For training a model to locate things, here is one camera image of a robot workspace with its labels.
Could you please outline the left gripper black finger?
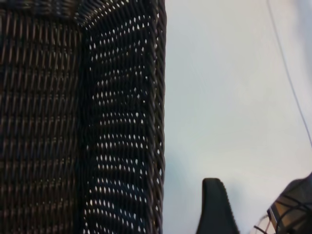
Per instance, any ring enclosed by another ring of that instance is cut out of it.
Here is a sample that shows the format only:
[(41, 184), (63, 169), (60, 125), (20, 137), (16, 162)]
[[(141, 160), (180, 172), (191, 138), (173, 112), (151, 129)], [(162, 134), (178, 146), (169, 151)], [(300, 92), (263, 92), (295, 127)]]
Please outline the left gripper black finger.
[(238, 234), (224, 184), (218, 178), (202, 181), (202, 209), (198, 234)]

